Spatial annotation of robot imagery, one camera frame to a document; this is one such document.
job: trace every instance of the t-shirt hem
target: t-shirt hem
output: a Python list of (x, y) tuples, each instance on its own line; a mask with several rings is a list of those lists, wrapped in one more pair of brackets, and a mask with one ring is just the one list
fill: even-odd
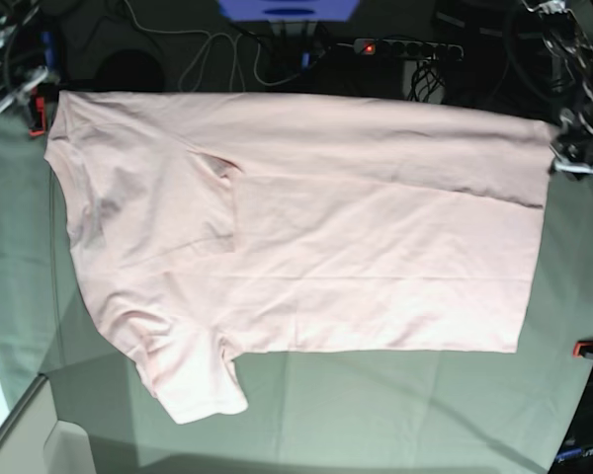
[(244, 412), (247, 408), (248, 403), (245, 400), (211, 400), (196, 404), (188, 409), (167, 410), (167, 412), (174, 422), (178, 425), (184, 425), (216, 414), (236, 415)]

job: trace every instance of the electrical cord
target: electrical cord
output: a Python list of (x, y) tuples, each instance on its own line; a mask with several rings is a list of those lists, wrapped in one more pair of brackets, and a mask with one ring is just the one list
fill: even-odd
[(484, 109), (490, 105), (490, 103), (492, 102), (492, 100), (494, 99), (496, 94), (498, 94), (498, 91), (501, 90), (501, 87), (503, 86), (503, 83), (505, 82), (505, 79), (507, 78), (507, 73), (509, 70), (510, 70), (510, 61), (506, 59), (505, 66), (503, 67), (503, 72), (501, 74), (500, 79), (496, 82), (496, 85), (492, 88), (490, 93), (487, 95), (487, 97), (485, 98), (485, 101), (483, 101)]
[(52, 13), (52, 12), (47, 12), (46, 10), (44, 10), (44, 6), (45, 3), (48, 3), (48, 1), (43, 2), (43, 0), (41, 1), (42, 4), (42, 9), (44, 10), (44, 13), (46, 15), (49, 15), (51, 17), (55, 17), (55, 18), (64, 18), (64, 17), (69, 17), (71, 16), (73, 13), (75, 13), (77, 10), (79, 10), (83, 4), (84, 4), (85, 0), (74, 0), (72, 2), (72, 4), (68, 5), (67, 8), (65, 8), (64, 10), (61, 10), (59, 12), (56, 13)]
[(200, 72), (198, 75), (198, 79), (196, 80), (196, 83), (190, 89), (190, 91), (196, 92), (196, 91), (198, 91), (198, 89), (200, 89), (200, 86), (202, 85), (202, 81), (203, 81), (203, 78), (205, 75), (205, 68), (207, 65), (207, 60), (209, 59), (209, 53), (211, 51), (212, 44), (215, 40), (217, 40), (219, 38), (228, 39), (228, 41), (230, 42), (230, 44), (233, 48), (233, 62), (232, 62), (232, 67), (231, 67), (230, 80), (229, 80), (230, 91), (233, 92), (236, 74), (239, 75), (239, 80), (240, 80), (240, 83), (242, 86), (242, 90), (244, 90), (244, 91), (246, 90), (246, 86), (244, 83), (244, 76), (243, 76), (243, 72), (241, 70), (241, 66), (239, 64), (239, 57), (238, 57), (239, 56), (238, 45), (239, 45), (239, 41), (240, 41), (241, 37), (243, 36), (242, 33), (240, 33), (240, 35), (238, 37), (236, 37), (236, 39), (233, 39), (231, 36), (227, 35), (226, 33), (211, 34), (210, 32), (208, 32), (206, 30), (170, 30), (170, 31), (155, 30), (155, 29), (148, 28), (148, 27), (145, 27), (144, 25), (142, 25), (138, 21), (138, 17), (136, 16), (135, 11), (131, 7), (129, 0), (123, 0), (123, 1), (124, 1), (125, 5), (127, 6), (127, 10), (131, 16), (133, 23), (139, 30), (141, 30), (143, 32), (152, 33), (155, 35), (169, 35), (169, 36), (172, 36), (172, 35), (200, 35), (200, 36), (205, 37), (204, 44), (201, 46), (198, 53), (194, 56), (192, 61), (189, 63), (189, 66), (187, 66), (185, 68), (183, 73), (180, 75), (180, 78), (178, 79), (177, 85), (178, 85), (178, 90), (180, 92), (185, 92), (185, 88), (184, 88), (185, 78), (191, 73), (191, 71), (194, 70), (194, 68), (196, 67), (196, 65), (199, 62), (200, 62)]
[(444, 86), (442, 78), (433, 71), (435, 61), (419, 64), (411, 76), (409, 101), (427, 103), (440, 86)]
[[(60, 20), (65, 19), (67, 17), (74, 15), (83, 6), (84, 3), (85, 3), (84, 0), (76, 1), (71, 6), (69, 6), (67, 9), (65, 9), (64, 11), (61, 11), (61, 12), (58, 12), (55, 14), (50, 13), (50, 14), (48, 14), (48, 16), (50, 18), (56, 18), (56, 19), (60, 19)], [(158, 42), (156, 42), (150, 35), (147, 35), (146, 32), (144, 32), (136, 27), (135, 23), (132, 22), (132, 20), (129, 17), (129, 14), (127, 13), (127, 7), (123, 8), (124, 5), (125, 5), (125, 3), (123, 2), (123, 0), (118, 0), (115, 7), (111, 8), (108, 1), (106, 1), (105, 2), (106, 10), (108, 12), (112, 13), (113, 15), (101, 16), (95, 23), (94, 27), (92, 27), (92, 29), (90, 30), (90, 34), (88, 35), (88, 37), (85, 40), (83, 40), (80, 45), (72, 44), (70, 46), (71, 49), (73, 49), (77, 54), (81, 54), (81, 53), (85, 52), (89, 47), (91, 47), (91, 43), (92, 43), (94, 37), (101, 30), (104, 23), (111, 23), (113, 25), (121, 25), (124, 23), (124, 21), (128, 21), (131, 28), (135, 32), (141, 34), (145, 39), (147, 39), (151, 43), (151, 45), (154, 46), (154, 49), (156, 49), (161, 56), (164, 55), (164, 51), (163, 51), (162, 47), (160, 46), (160, 44), (158, 44)]]
[(271, 38), (271, 37), (268, 37), (268, 36), (263, 36), (263, 35), (256, 35), (256, 34), (254, 34), (254, 33), (250, 33), (249, 31), (247, 31), (247, 30), (244, 30), (243, 28), (241, 28), (241, 27), (239, 27), (239, 26), (235, 25), (234, 23), (229, 23), (228, 25), (229, 25), (231, 28), (233, 28), (234, 30), (236, 30), (237, 32), (239, 32), (241, 35), (243, 35), (243, 36), (245, 36), (245, 37), (249, 37), (249, 38), (251, 38), (252, 40), (255, 40), (255, 41), (256, 41), (256, 42), (257, 42), (257, 43), (258, 43), (258, 44), (259, 44), (259, 45), (260, 45), (260, 46), (261, 46), (261, 47), (262, 47), (262, 48), (263, 48), (263, 49), (264, 49), (264, 50), (265, 50), (265, 51), (268, 53), (268, 55), (269, 55), (269, 56), (272, 56), (272, 54), (273, 54), (273, 51), (271, 51), (271, 50), (270, 50), (270, 49), (269, 49), (269, 48), (266, 46), (266, 44), (265, 44), (263, 41), (261, 41), (261, 38)]
[(4, 54), (2, 56), (2, 81), (9, 94), (14, 92), (13, 82), (11, 81), (11, 53), (13, 51), (13, 45), (16, 42), (16, 38), (23, 27), (24, 19), (20, 19), (13, 27), (13, 31), (9, 35), (9, 39), (7, 40), (7, 44), (4, 48)]
[(292, 74), (292, 75), (286, 77), (285, 79), (281, 79), (279, 81), (267, 82), (264, 79), (262, 79), (261, 76), (259, 75), (259, 59), (261, 57), (261, 46), (258, 44), (257, 45), (257, 54), (255, 55), (255, 63), (253, 65), (253, 73), (255, 75), (255, 79), (257, 80), (257, 82), (259, 82), (262, 86), (266, 86), (266, 87), (282, 86), (284, 84), (288, 84), (289, 82), (294, 81), (298, 77), (302, 76), (305, 72), (310, 71), (316, 64), (318, 64), (320, 62), (320, 60), (325, 56), (325, 54), (327, 54), (327, 51), (323, 51), (322, 54), (320, 56), (318, 56), (314, 62), (312, 62), (309, 66), (307, 66), (305, 69), (303, 69), (300, 72), (296, 72), (295, 74)]

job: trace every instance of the black cable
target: black cable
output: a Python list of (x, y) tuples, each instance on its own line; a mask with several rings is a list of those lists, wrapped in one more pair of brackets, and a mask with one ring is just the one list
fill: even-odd
[[(83, 5), (83, 1), (75, 2), (75, 4), (72, 7), (70, 7), (67, 11), (62, 12), (59, 15), (53, 15), (53, 16), (58, 17), (58, 18), (68, 17), (68, 16), (74, 14), (75, 12), (77, 12), (82, 5)], [(165, 52), (163, 51), (162, 46), (160, 44), (158, 44), (158, 42), (151, 35), (149, 35), (147, 32), (144, 32), (143, 30), (141, 30), (138, 27), (138, 25), (136, 25), (134, 23), (133, 18), (127, 12), (127, 5), (123, 0), (118, 0), (117, 3), (114, 5), (114, 7), (111, 7), (109, 2), (106, 1), (105, 7), (106, 7), (106, 11), (111, 13), (114, 16), (102, 15), (101, 17), (99, 17), (99, 19), (95, 23), (94, 27), (88, 34), (88, 38), (86, 38), (83, 41), (83, 43), (80, 45), (72, 45), (71, 46), (71, 48), (77, 54), (82, 54), (90, 47), (93, 39), (99, 33), (99, 31), (101, 30), (101, 27), (103, 26), (104, 23), (107, 22), (107, 23), (112, 23), (113, 25), (120, 25), (120, 24), (123, 24), (124, 22), (129, 22), (129, 25), (133, 31), (135, 31), (136, 33), (138, 33), (142, 37), (144, 37), (146, 40), (148, 40), (151, 43), (151, 45), (154, 46), (154, 48), (158, 51), (158, 53), (161, 56), (165, 55)]]
[(273, 51), (271, 49), (269, 49), (268, 46), (261, 40), (261, 38), (270, 38), (270, 37), (265, 36), (265, 35), (257, 35), (257, 34), (251, 33), (249, 31), (244, 30), (243, 28), (235, 25), (234, 23), (228, 23), (228, 25), (231, 28), (233, 28), (234, 30), (243, 34), (245, 37), (249, 37), (252, 40), (255, 40), (262, 47), (262, 49), (264, 49), (268, 53), (269, 56), (273, 55)]
[(433, 67), (435, 67), (435, 69), (437, 69), (436, 66), (439, 65), (439, 61), (431, 61), (431, 67), (429, 68), (428, 72), (431, 76), (433, 76), (433, 79), (442, 87), (446, 87), (446, 84), (444, 84), (444, 80), (442, 78), (441, 72), (437, 71), (437, 73), (435, 73), (433, 71)]
[[(428, 78), (428, 76), (429, 76), (429, 69), (430, 69), (430, 65), (428, 63), (423, 64), (419, 68), (420, 73), (418, 74), (417, 80), (415, 81), (414, 86), (413, 86), (413, 96), (414, 96), (414, 98), (415, 98), (415, 100), (417, 102), (423, 102), (422, 101), (422, 98), (421, 98), (422, 93), (424, 91), (429, 90), (430, 87), (431, 87), (431, 83), (430, 83), (430, 80)], [(415, 88), (417, 88), (417, 86), (419, 86), (419, 84), (422, 81), (424, 82), (424, 85), (418, 91), (415, 91)]]
[(13, 32), (9, 35), (9, 39), (4, 48), (4, 54), (2, 55), (2, 80), (8, 93), (14, 92), (13, 83), (11, 82), (11, 52), (13, 51), (13, 45), (16, 42), (20, 30), (24, 26), (25, 18), (26, 17), (22, 17), (14, 26)]
[[(346, 49), (344, 46), (340, 46), (337, 41), (333, 40), (332, 35), (329, 33), (329, 30), (322, 22), (319, 22), (316, 25), (316, 29), (314, 30), (314, 38), (320, 40), (326, 54), (329, 54), (334, 48), (337, 48), (338, 50)], [(345, 86), (349, 95), (357, 97), (365, 96), (365, 93), (363, 92), (360, 85), (357, 84), (355, 80), (352, 80), (350, 75), (344, 73), (344, 71), (338, 70), (337, 67), (333, 66), (332, 71), (338, 78), (339, 82)]]
[(433, 97), (433, 94), (435, 94), (437, 89), (439, 89), (439, 87), (441, 86), (439, 78), (437, 78), (437, 76), (435, 76), (435, 75), (433, 75), (433, 77), (435, 78), (435, 81), (433, 82), (433, 86), (429, 89), (428, 93), (426, 94), (426, 96), (424, 97), (424, 100), (422, 102), (425, 102), (425, 103), (428, 102), (430, 100), (430, 98)]
[(418, 64), (415, 71), (411, 75), (411, 84), (409, 89), (408, 99), (410, 101), (419, 102), (417, 86), (419, 85), (420, 81), (422, 80), (422, 73), (424, 73), (424, 66), (425, 64)]
[(13, 15), (13, 5), (8, 0), (0, 0), (0, 9), (4, 10), (7, 15)]
[(74, 12), (76, 12), (77, 10), (79, 10), (83, 4), (84, 4), (85, 0), (75, 0), (72, 5), (70, 5), (68, 8), (66, 8), (65, 10), (62, 10), (58, 13), (48, 13), (46, 11), (44, 11), (44, 13), (50, 17), (54, 17), (54, 18), (64, 18), (64, 17), (69, 17), (70, 15), (72, 15)]
[(496, 96), (496, 94), (498, 94), (498, 91), (501, 90), (501, 87), (503, 86), (503, 83), (505, 82), (505, 78), (507, 78), (507, 73), (510, 70), (510, 61), (506, 58), (505, 60), (505, 66), (503, 67), (503, 72), (501, 74), (500, 79), (496, 82), (496, 85), (492, 88), (492, 90), (490, 91), (490, 93), (487, 95), (487, 97), (485, 98), (485, 101), (483, 101), (483, 109), (486, 109), (490, 103), (492, 102), (492, 100), (494, 99), (494, 96)]
[(20, 64), (21, 62), (27, 61), (35, 56), (42, 56), (46, 53), (45, 47), (37, 47), (35, 49), (31, 49), (27, 52), (23, 52), (22, 54), (18, 54), (10, 59), (10, 65)]
[(420, 102), (420, 94), (424, 92), (424, 90), (426, 89), (426, 84), (424, 84), (424, 86), (419, 90), (417, 88), (422, 83), (422, 81), (426, 81), (428, 79), (428, 71), (426, 64), (422, 64), (420, 67), (418, 67), (413, 76), (413, 80), (411, 81), (413, 100), (416, 102)]

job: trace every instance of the t-shirt sleeve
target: t-shirt sleeve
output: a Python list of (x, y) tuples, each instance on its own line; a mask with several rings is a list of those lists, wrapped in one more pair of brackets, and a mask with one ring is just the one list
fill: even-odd
[(547, 199), (554, 129), (542, 122), (307, 94), (189, 94), (177, 101), (171, 127), (247, 176), (400, 183), (527, 206)]
[(80, 271), (107, 273), (183, 248), (232, 252), (232, 166), (127, 115), (96, 122), (91, 109), (62, 95), (45, 153), (66, 196), (71, 244), (86, 252)]
[(110, 286), (84, 281), (88, 306), (103, 316), (94, 318), (97, 329), (135, 363), (143, 385), (176, 423), (246, 410), (225, 335), (136, 299), (92, 297), (101, 294), (100, 285)]
[(136, 365), (152, 396), (178, 424), (245, 411), (248, 404), (234, 363), (224, 358), (222, 337), (210, 330), (182, 332), (167, 341), (154, 338), (145, 363)]

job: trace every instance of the wire bundle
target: wire bundle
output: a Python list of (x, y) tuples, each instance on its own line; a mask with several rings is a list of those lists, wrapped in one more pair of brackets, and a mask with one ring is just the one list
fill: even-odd
[(444, 86), (444, 80), (439, 68), (435, 67), (435, 61), (418, 62), (411, 76), (410, 92), (406, 99), (427, 103), (440, 86)]
[[(228, 82), (230, 92), (234, 92), (236, 77), (239, 78), (239, 83), (241, 85), (241, 91), (242, 92), (246, 91), (244, 75), (243, 75), (241, 63), (239, 60), (239, 42), (244, 37), (251, 38), (257, 42), (257, 52), (255, 54), (255, 62), (253, 65), (253, 74), (254, 74), (257, 82), (265, 87), (276, 87), (276, 86), (280, 86), (280, 85), (287, 84), (289, 82), (294, 81), (295, 79), (300, 77), (303, 74), (303, 72), (314, 67), (318, 63), (318, 61), (320, 61), (320, 59), (325, 55), (325, 52), (323, 52), (323, 54), (320, 55), (316, 59), (316, 61), (314, 61), (312, 64), (310, 64), (305, 70), (291, 74), (288, 77), (278, 80), (278, 81), (268, 82), (268, 81), (265, 81), (264, 79), (262, 79), (261, 75), (259, 74), (259, 62), (261, 59), (262, 49), (265, 50), (269, 54), (271, 54), (271, 50), (263, 43), (263, 41), (261, 40), (261, 38), (259, 36), (254, 35), (250, 32), (247, 32), (246, 30), (243, 30), (233, 24), (230, 24), (230, 26), (239, 32), (239, 35), (237, 35), (236, 37), (232, 37), (226, 33), (212, 34), (206, 30), (178, 30), (178, 31), (154, 30), (154, 29), (147, 28), (147, 27), (144, 27), (143, 25), (141, 25), (140, 22), (138, 21), (138, 18), (136, 17), (136, 14), (135, 14), (133, 8), (131, 7), (131, 4), (129, 3), (129, 0), (123, 0), (123, 1), (124, 1), (125, 5), (127, 6), (127, 10), (129, 11), (129, 15), (131, 16), (131, 20), (132, 20), (133, 24), (139, 30), (141, 30), (145, 33), (153, 33), (153, 34), (157, 34), (157, 35), (200, 35), (200, 36), (205, 37), (205, 42), (200, 47), (199, 51), (196, 53), (196, 55), (193, 57), (193, 59), (191, 60), (189, 65), (185, 68), (183, 73), (180, 75), (180, 78), (178, 79), (177, 85), (178, 85), (178, 90), (180, 92), (196, 92), (196, 91), (198, 91), (198, 89), (202, 85), (203, 77), (205, 75), (207, 60), (209, 59), (209, 54), (211, 52), (212, 45), (218, 39), (227, 40), (233, 49), (233, 61), (232, 61), (231, 72), (230, 72), (230, 80)], [(191, 87), (190, 89), (186, 89), (184, 87), (185, 79), (196, 68), (196, 66), (198, 66), (198, 64), (200, 64), (200, 71), (198, 73), (198, 79), (194, 83), (193, 87)]]

